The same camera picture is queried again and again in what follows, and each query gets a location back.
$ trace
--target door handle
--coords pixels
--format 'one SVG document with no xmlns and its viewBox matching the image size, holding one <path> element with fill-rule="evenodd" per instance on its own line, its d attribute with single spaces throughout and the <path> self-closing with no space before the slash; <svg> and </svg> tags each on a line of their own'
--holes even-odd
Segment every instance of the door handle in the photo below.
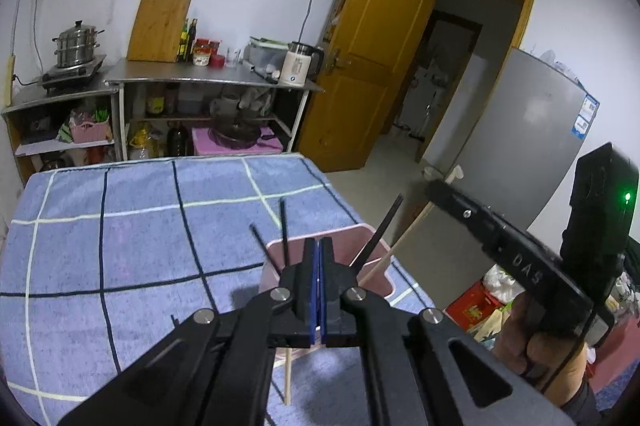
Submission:
<svg viewBox="0 0 640 426">
<path fill-rule="evenodd" d="M 329 59 L 326 61 L 326 66 L 324 67 L 324 72 L 331 74 L 334 69 L 346 69 L 350 65 L 351 60 L 340 58 L 340 49 L 336 48 L 329 55 Z"/>
</svg>

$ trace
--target white kettle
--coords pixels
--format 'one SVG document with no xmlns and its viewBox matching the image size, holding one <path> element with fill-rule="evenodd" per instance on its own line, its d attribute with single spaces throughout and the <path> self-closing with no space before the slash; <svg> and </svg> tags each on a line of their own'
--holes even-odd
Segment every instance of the white kettle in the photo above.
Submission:
<svg viewBox="0 0 640 426">
<path fill-rule="evenodd" d="M 318 63 L 313 71 L 309 71 L 311 58 L 318 55 Z M 280 73 L 280 85 L 290 85 L 302 87 L 307 78 L 318 76 L 324 61 L 324 51 L 319 47 L 301 44 L 300 42 L 291 42 L 289 50 L 282 65 Z"/>
</svg>

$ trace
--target kettle handle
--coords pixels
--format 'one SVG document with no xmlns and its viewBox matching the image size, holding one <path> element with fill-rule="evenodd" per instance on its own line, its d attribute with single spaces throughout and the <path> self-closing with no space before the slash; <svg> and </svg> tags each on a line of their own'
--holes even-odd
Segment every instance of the kettle handle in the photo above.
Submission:
<svg viewBox="0 0 640 426">
<path fill-rule="evenodd" d="M 318 55 L 318 62 L 316 63 L 316 68 L 312 72 L 307 73 L 307 75 L 311 76 L 312 78 L 315 78 L 316 76 L 318 76 L 320 74 L 320 71 L 322 70 L 322 62 L 324 62 L 324 50 L 322 50 L 319 47 L 314 47 L 314 51 L 311 54 L 311 56 L 313 56 L 314 54 Z"/>
</svg>

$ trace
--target door panel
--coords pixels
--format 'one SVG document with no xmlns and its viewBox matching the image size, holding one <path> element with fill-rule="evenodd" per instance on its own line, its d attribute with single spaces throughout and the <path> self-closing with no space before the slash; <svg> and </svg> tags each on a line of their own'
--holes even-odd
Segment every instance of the door panel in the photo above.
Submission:
<svg viewBox="0 0 640 426">
<path fill-rule="evenodd" d="M 434 2 L 346 0 L 298 143 L 320 169 L 364 166 Z"/>
</svg>

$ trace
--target wooden cutting board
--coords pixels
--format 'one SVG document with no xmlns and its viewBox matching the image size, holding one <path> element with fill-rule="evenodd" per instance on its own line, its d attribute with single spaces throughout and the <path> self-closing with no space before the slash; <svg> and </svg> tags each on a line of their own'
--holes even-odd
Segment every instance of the wooden cutting board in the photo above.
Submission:
<svg viewBox="0 0 640 426">
<path fill-rule="evenodd" d="M 191 0 L 140 0 L 127 60 L 174 62 Z"/>
</svg>

